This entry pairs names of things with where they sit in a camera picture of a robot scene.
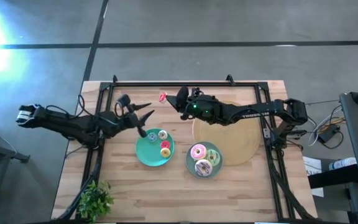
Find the blue plate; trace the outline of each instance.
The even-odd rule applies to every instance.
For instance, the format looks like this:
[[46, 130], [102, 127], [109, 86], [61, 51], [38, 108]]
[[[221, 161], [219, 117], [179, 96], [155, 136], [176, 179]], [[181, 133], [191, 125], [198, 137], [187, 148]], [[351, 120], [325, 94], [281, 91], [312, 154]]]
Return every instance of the blue plate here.
[[[200, 176], [200, 175], [198, 175], [196, 173], [196, 170], [195, 170], [196, 161], [194, 161], [194, 159], [191, 157], [191, 154], [190, 154], [191, 148], [196, 144], [202, 144], [203, 146], [206, 147], [207, 150], [208, 149], [214, 149], [221, 156], [221, 160], [219, 161], [219, 164], [217, 164], [216, 166], [214, 166], [212, 168], [211, 174], [209, 176], [207, 176], [207, 177]], [[222, 168], [222, 165], [223, 165], [223, 155], [222, 155], [221, 151], [214, 144], [212, 144], [210, 142], [198, 142], [196, 144], [192, 145], [189, 148], [189, 150], [187, 151], [187, 154], [186, 154], [186, 167], [187, 167], [187, 169], [189, 170], [189, 172], [191, 174], [193, 174], [195, 177], [198, 177], [198, 178], [209, 179], [209, 178], [214, 177], [219, 172], [219, 170]]]
[[[149, 135], [149, 133], [153, 132], [158, 136], [158, 132], [160, 132], [161, 130], [162, 129], [160, 128], [152, 128], [147, 130], [146, 134]], [[162, 157], [160, 153], [160, 145], [162, 141], [163, 140], [158, 137], [154, 142], [149, 141], [148, 137], [139, 137], [135, 144], [135, 152], [137, 158], [141, 161], [141, 163], [147, 166], [155, 167], [163, 165], [171, 159], [171, 157], [173, 156], [173, 152], [175, 151], [175, 143], [173, 142], [173, 138], [168, 133], [166, 141], [170, 143], [169, 150], [171, 150], [171, 155], [167, 158]]]

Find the donut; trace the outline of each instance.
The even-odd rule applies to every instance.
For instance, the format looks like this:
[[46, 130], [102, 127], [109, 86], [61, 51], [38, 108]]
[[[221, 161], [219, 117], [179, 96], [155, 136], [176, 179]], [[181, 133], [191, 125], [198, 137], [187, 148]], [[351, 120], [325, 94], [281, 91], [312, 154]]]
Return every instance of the donut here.
[[171, 144], [168, 141], [162, 141], [160, 147], [169, 149], [171, 147]]
[[160, 154], [162, 157], [168, 158], [169, 156], [171, 156], [171, 151], [167, 148], [163, 148], [161, 149]]
[[216, 166], [221, 161], [221, 156], [215, 150], [208, 149], [208, 151], [206, 152], [206, 159], [210, 161], [212, 166]]
[[190, 149], [190, 155], [194, 160], [204, 159], [206, 156], [206, 148], [202, 144], [194, 145]]
[[202, 177], [207, 177], [212, 173], [212, 164], [206, 159], [200, 159], [196, 162], [196, 173]]
[[166, 100], [167, 100], [167, 93], [161, 93], [161, 94], [160, 94], [160, 97], [158, 98], [158, 101], [159, 101], [160, 103], [165, 103]]
[[161, 130], [159, 133], [158, 133], [158, 137], [161, 139], [161, 140], [166, 140], [167, 137], [168, 137], [168, 133], [164, 130]]
[[149, 133], [149, 135], [147, 135], [147, 138], [150, 142], [154, 142], [157, 139], [157, 135], [155, 133]]

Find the wire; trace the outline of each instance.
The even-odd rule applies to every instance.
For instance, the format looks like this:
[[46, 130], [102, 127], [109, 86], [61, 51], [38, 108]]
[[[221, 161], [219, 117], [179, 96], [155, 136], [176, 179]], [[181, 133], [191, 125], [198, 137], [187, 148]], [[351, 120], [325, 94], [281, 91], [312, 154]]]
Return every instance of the wire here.
[[331, 112], [331, 116], [329, 117], [329, 123], [328, 123], [328, 125], [331, 125], [331, 120], [333, 119], [334, 112], [335, 112], [335, 110], [338, 109], [339, 107], [342, 107], [342, 105], [339, 105], [339, 106], [335, 107], [335, 108], [333, 109], [333, 112]]
[[66, 156], [65, 156], [65, 159], [66, 159], [66, 158], [68, 157], [68, 155], [70, 155], [71, 153], [74, 153], [74, 152], [76, 152], [76, 151], [78, 151], [78, 150], [80, 150], [80, 149], [82, 149], [82, 148], [84, 148], [84, 145], [82, 145], [82, 146], [79, 147], [78, 149], [74, 149], [74, 150], [72, 150], [71, 152], [67, 153]]
[[[345, 118], [338, 118], [338, 119], [335, 119], [334, 121], [331, 122], [331, 125], [333, 124], [340, 124], [340, 123], [343, 123], [345, 122]], [[325, 124], [323, 125], [321, 128], [318, 129], [317, 133], [318, 134], [321, 134], [323, 131], [327, 130], [328, 128], [330, 127], [330, 124]]]
[[288, 140], [288, 139], [286, 139], [286, 141], [287, 141], [287, 142], [290, 142], [290, 143], [293, 144], [293, 145], [298, 146], [298, 147], [301, 149], [301, 151], [303, 151], [303, 146], [302, 146], [301, 144], [297, 144], [297, 143], [295, 143], [295, 142], [293, 142], [293, 141], [290, 141], [290, 140]]
[[[117, 113], [117, 105], [119, 105], [119, 107], [120, 107], [120, 109], [121, 109], [121, 114], [120, 114], [120, 115], [118, 115], [118, 113]], [[114, 105], [114, 112], [115, 112], [115, 114], [116, 114], [116, 116], [117, 116], [118, 118], [120, 118], [120, 117], [123, 116], [123, 114], [124, 114], [124, 108], [122, 108], [122, 105], [121, 105], [120, 102], [117, 102], [117, 103]]]
[[317, 123], [316, 123], [313, 119], [311, 119], [311, 117], [309, 117], [309, 116], [308, 116], [308, 121], [309, 121], [310, 123], [312, 123], [312, 124], [314, 125], [314, 127], [317, 126]]
[[66, 114], [66, 116], [70, 115], [69, 112], [67, 112], [67, 110], [64, 110], [63, 108], [55, 106], [55, 105], [48, 105], [48, 106], [45, 107], [45, 110], [47, 111], [48, 114], [50, 114], [50, 111], [51, 111], [51, 110], [48, 110], [48, 108], [56, 108], [56, 109], [61, 110], [62, 112], [64, 112]]
[[284, 155], [285, 155], [284, 150], [281, 150], [280, 152], [281, 152], [281, 157], [284, 157]]
[[323, 142], [320, 142], [324, 147], [328, 148], [328, 149], [336, 149], [337, 147], [339, 147], [342, 142], [343, 142], [343, 139], [344, 139], [344, 136], [343, 136], [343, 133], [341, 131], [337, 131], [337, 133], [341, 134], [341, 141], [336, 145], [336, 146], [333, 146], [333, 147], [330, 147], [330, 146], [327, 146], [325, 143]]
[[320, 101], [320, 102], [313, 102], [313, 103], [305, 103], [306, 105], [315, 105], [320, 103], [329, 103], [329, 102], [338, 102], [339, 100], [326, 100], [326, 101]]
[[91, 114], [88, 110], [86, 110], [85, 109], [85, 100], [84, 100], [84, 98], [83, 98], [83, 96], [81, 95], [81, 94], [79, 94], [78, 95], [78, 103], [79, 103], [79, 105], [80, 105], [80, 107], [81, 107], [81, 109], [82, 109], [82, 111], [81, 112], [85, 112], [85, 113], [87, 113], [88, 115], [90, 115], [90, 116], [92, 116], [92, 117], [94, 117], [94, 118], [100, 118], [100, 119], [102, 119], [102, 120], [104, 120], [104, 121], [107, 121], [107, 122], [109, 122], [110, 124], [112, 124], [112, 125], [114, 125], [114, 126], [118, 126], [118, 124], [116, 124], [116, 123], [114, 123], [114, 122], [112, 122], [112, 121], [110, 121], [110, 120], [108, 120], [108, 119], [106, 119], [106, 118], [104, 118], [104, 117], [102, 117], [102, 116], [100, 116], [100, 115], [94, 115], [94, 114]]
[[[333, 110], [333, 113], [331, 113], [328, 117], [324, 118], [323, 121], [320, 122], [320, 123], [314, 128], [314, 130], [313, 130], [313, 133], [314, 133], [314, 134], [311, 134], [311, 135], [309, 136], [309, 140], [308, 140], [308, 145], [309, 145], [309, 146], [313, 146], [314, 144], [316, 144], [317, 139], [318, 139], [318, 133], [317, 133], [318, 129], [319, 129], [320, 127], [322, 127], [322, 125], [324, 125], [325, 123], [327, 123], [328, 119], [331, 119], [333, 114], [337, 113], [337, 112], [340, 111], [340, 110], [341, 110], [341, 109]], [[312, 138], [313, 136], [314, 136], [314, 141], [313, 141], [313, 143], [310, 143], [311, 138]]]

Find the concrete floor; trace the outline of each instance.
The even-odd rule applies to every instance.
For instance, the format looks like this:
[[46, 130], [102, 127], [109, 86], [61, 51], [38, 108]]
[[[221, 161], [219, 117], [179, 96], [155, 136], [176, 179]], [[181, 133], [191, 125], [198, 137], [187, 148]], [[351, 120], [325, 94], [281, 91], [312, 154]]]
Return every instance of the concrete floor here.
[[[102, 0], [0, 0], [0, 44], [92, 43]], [[110, 0], [100, 42], [358, 40], [358, 0]], [[74, 113], [89, 49], [0, 50], [0, 135], [28, 164], [12, 161], [0, 191], [0, 223], [48, 220], [67, 141], [16, 125], [20, 105], [54, 104]], [[358, 45], [98, 49], [90, 80], [284, 80], [288, 96], [335, 100], [358, 91]], [[319, 121], [337, 103], [308, 107]], [[316, 144], [303, 154], [352, 156], [346, 131], [336, 150]], [[346, 221], [343, 213], [319, 216]]]

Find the pink object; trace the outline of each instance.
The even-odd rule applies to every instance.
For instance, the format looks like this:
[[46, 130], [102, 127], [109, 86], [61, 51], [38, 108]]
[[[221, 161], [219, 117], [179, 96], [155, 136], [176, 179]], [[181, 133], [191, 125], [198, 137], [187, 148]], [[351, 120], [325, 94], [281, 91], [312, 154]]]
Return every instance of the pink object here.
[[204, 159], [206, 156], [206, 148], [202, 144], [194, 145], [190, 149], [190, 155], [194, 160]]
[[164, 103], [167, 100], [167, 93], [161, 93], [158, 101]]
[[171, 144], [168, 141], [162, 141], [160, 147], [163, 148], [167, 148], [169, 149], [169, 147], [171, 146]]

